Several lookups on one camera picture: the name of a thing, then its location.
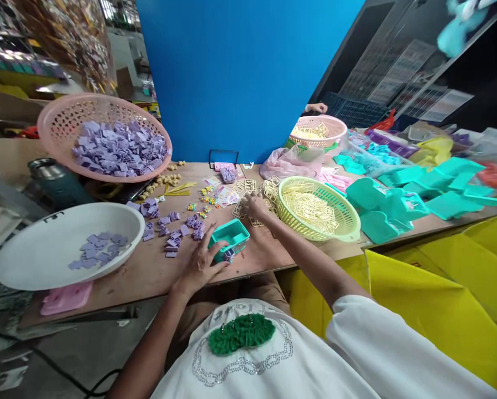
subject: green sequin patch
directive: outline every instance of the green sequin patch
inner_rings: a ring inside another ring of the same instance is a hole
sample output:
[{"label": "green sequin patch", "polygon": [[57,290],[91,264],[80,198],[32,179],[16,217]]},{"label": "green sequin patch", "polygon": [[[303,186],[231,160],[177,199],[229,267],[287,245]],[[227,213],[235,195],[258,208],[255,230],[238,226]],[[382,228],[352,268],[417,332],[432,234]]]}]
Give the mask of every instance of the green sequin patch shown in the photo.
[{"label": "green sequin patch", "polygon": [[239,316],[214,330],[208,339],[214,355],[227,356],[246,347],[257,347],[269,341],[275,325],[261,314]]}]

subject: yellow-green plastic basket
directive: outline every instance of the yellow-green plastic basket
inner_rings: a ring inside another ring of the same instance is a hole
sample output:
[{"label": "yellow-green plastic basket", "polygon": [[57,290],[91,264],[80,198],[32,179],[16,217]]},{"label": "yellow-green plastic basket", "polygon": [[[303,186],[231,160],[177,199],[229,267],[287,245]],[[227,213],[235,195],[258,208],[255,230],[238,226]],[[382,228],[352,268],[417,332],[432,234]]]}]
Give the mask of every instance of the yellow-green plastic basket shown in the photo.
[{"label": "yellow-green plastic basket", "polygon": [[[293,182],[313,183],[314,189],[312,194],[322,200],[325,200],[328,203],[328,206],[331,206],[334,209],[336,221],[339,223],[339,226],[333,234],[324,233],[314,226],[310,226],[293,214],[285,205],[282,197],[282,190]],[[310,241],[327,241],[332,238],[344,242],[354,242],[359,240],[361,222],[359,221],[358,213],[354,207],[336,190],[315,179],[293,176],[282,180],[278,187],[278,201],[276,206],[280,219]]]}]

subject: plastic bag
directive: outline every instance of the plastic bag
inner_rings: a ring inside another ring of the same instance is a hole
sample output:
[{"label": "plastic bag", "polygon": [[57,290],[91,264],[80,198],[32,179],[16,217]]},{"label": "plastic bag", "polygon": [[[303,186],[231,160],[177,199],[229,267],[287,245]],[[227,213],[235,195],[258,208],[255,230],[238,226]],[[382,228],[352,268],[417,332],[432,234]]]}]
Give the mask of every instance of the plastic bag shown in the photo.
[{"label": "plastic bag", "polygon": [[324,149],[312,147],[303,150],[295,144],[290,150],[287,148],[274,150],[260,167],[260,176],[264,179],[271,178],[271,176],[316,178],[321,173],[323,160]]}]

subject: hand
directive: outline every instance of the hand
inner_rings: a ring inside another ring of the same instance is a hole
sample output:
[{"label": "hand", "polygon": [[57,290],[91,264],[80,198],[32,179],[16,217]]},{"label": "hand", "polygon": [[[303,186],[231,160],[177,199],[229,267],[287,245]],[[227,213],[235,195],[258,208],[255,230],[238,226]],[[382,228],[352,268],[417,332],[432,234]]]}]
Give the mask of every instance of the hand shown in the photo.
[{"label": "hand", "polygon": [[193,294],[209,283],[217,273],[230,264],[230,262],[220,262],[210,266],[217,252],[229,245],[227,241],[219,241],[208,249],[210,237],[214,233],[215,227],[216,223],[213,223],[206,234],[204,234],[199,245],[193,251],[184,273],[173,286],[173,289],[180,291],[184,295],[188,295],[188,298],[193,296]]},{"label": "hand", "polygon": [[326,112],[328,112],[328,105],[326,105],[324,103],[308,104],[306,109],[308,111],[316,111],[316,112],[320,112],[321,114],[325,114]]},{"label": "hand", "polygon": [[269,212],[263,195],[261,193],[256,194],[255,192],[251,192],[250,194],[247,194],[245,198],[247,199],[247,202],[245,204],[244,212],[252,218],[265,223],[265,218],[270,216],[271,212]]}]

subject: white t-shirt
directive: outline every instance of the white t-shirt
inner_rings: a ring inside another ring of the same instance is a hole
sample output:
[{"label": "white t-shirt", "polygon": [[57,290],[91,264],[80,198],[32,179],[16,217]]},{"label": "white t-shirt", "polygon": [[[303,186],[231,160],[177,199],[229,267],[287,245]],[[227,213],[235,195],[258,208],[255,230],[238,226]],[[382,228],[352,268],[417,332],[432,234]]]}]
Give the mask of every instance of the white t-shirt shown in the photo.
[{"label": "white t-shirt", "polygon": [[[326,343],[266,302],[220,306],[193,332],[151,398],[497,398],[495,389],[373,300],[347,295],[333,311]],[[272,320],[271,340],[214,355],[211,332],[247,313]]]}]

